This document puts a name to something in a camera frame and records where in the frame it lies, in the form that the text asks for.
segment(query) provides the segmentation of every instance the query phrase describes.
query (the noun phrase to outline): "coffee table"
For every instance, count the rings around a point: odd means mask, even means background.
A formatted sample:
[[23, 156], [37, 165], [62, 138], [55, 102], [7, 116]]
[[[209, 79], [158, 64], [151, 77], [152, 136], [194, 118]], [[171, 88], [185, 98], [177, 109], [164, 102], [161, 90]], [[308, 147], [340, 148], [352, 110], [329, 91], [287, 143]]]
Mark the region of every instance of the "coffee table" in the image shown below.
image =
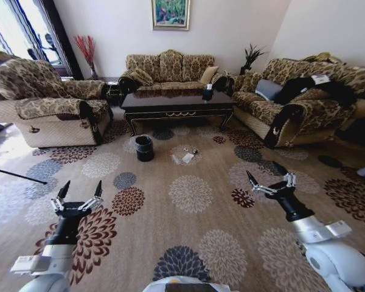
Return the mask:
[[220, 124], [223, 130], [234, 114], [232, 106], [236, 102], [216, 90], [211, 100], [202, 97], [202, 89], [136, 91], [127, 94], [121, 108], [132, 136], [136, 135], [134, 120], [224, 116]]

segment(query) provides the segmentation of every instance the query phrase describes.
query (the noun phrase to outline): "black trash can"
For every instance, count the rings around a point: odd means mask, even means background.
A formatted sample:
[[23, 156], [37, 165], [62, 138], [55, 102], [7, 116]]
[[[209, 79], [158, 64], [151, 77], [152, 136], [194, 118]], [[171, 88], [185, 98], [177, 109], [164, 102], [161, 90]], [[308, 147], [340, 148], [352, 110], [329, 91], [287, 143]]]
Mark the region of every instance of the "black trash can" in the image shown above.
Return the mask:
[[135, 139], [136, 157], [140, 161], [150, 161], [154, 158], [153, 141], [150, 136], [141, 135]]

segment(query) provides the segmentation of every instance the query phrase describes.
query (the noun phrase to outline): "sofa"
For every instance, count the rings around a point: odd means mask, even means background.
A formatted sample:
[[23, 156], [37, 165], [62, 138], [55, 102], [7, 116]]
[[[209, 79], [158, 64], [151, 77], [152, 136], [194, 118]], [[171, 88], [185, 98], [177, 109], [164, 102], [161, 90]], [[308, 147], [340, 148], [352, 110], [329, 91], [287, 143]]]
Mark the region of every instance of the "sofa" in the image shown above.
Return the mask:
[[45, 61], [0, 60], [0, 122], [30, 147], [97, 145], [113, 118], [102, 81], [61, 81]]
[[[290, 103], [280, 105], [255, 93], [261, 79], [284, 86], [290, 79], [314, 74], [327, 74], [332, 80], [348, 86], [358, 101], [351, 106], [341, 106], [321, 89], [310, 88]], [[330, 140], [337, 129], [344, 130], [355, 120], [365, 117], [365, 68], [273, 59], [263, 73], [232, 76], [229, 84], [232, 98], [238, 103], [234, 108], [236, 118], [270, 148]]]
[[[127, 70], [120, 76], [120, 90], [124, 94], [135, 91], [169, 89], [203, 89], [206, 85], [199, 80], [203, 72], [214, 66], [211, 55], [184, 55], [175, 50], [167, 50], [159, 55], [128, 55]], [[151, 86], [144, 86], [132, 77], [133, 71], [141, 69], [152, 79]], [[217, 72], [211, 79], [214, 88], [226, 86], [227, 78]]]

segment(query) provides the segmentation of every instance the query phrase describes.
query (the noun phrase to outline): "white wall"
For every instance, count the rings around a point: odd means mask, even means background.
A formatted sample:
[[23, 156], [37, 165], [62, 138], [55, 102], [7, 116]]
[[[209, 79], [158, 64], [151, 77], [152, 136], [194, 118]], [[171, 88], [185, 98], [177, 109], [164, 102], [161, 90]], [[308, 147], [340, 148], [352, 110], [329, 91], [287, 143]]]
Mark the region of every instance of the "white wall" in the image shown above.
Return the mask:
[[365, 66], [365, 0], [292, 0], [270, 58], [331, 52]]
[[[89, 68], [73, 41], [90, 35], [96, 41], [95, 65], [103, 77], [125, 70], [128, 54], [211, 54], [232, 73], [244, 65], [249, 43], [270, 51], [290, 0], [191, 0], [189, 31], [154, 31], [150, 0], [54, 0], [85, 77]], [[267, 55], [254, 63], [263, 69]]]

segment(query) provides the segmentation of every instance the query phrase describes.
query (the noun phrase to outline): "black tripod leg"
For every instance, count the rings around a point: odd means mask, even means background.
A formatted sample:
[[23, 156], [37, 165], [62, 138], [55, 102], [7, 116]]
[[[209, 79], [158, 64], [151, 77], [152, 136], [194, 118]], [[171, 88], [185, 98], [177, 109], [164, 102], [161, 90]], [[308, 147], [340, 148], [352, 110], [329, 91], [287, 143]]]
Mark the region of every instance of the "black tripod leg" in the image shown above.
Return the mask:
[[6, 175], [13, 175], [13, 176], [17, 176], [19, 178], [28, 179], [29, 181], [35, 181], [35, 182], [40, 183], [40, 184], [47, 184], [47, 181], [39, 181], [39, 180], [34, 179], [34, 178], [28, 178], [28, 177], [23, 176], [23, 175], [17, 175], [16, 173], [6, 172], [5, 170], [0, 169], [0, 172], [5, 173]]

